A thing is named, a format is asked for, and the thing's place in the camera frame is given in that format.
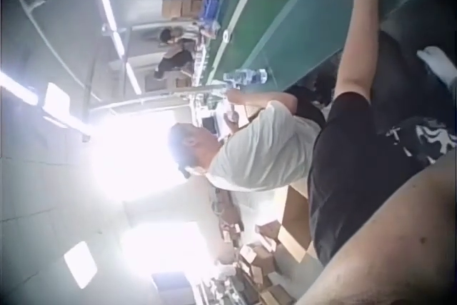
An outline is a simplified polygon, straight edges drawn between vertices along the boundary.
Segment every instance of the short hair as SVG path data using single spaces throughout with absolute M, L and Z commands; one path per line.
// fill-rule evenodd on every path
M 184 144 L 184 139 L 189 138 L 192 133 L 186 128 L 185 125 L 177 123 L 173 125 L 169 132 L 169 151 L 171 157 L 178 165 L 178 170 L 184 175 L 186 179 L 190 177 L 188 167 L 195 167 L 197 159 L 190 148 Z
M 161 71 L 161 70 L 154 71 L 154 78 L 155 78 L 155 80 L 163 80 L 164 71 Z
M 163 43 L 169 43 L 172 38 L 173 37 L 171 35 L 171 30 L 170 29 L 162 30 L 160 35 L 159 35 L 159 39 Z

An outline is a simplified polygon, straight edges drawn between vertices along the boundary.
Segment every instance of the blue container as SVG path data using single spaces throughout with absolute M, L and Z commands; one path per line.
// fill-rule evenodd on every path
M 213 21 L 216 19 L 219 9 L 219 0 L 203 0 L 200 19 L 203 21 Z

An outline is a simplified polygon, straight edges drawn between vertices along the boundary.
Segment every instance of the hand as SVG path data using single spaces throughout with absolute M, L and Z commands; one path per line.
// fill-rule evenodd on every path
M 233 105 L 244 105 L 244 93 L 239 89 L 229 89 L 226 92 L 226 97 L 228 102 Z

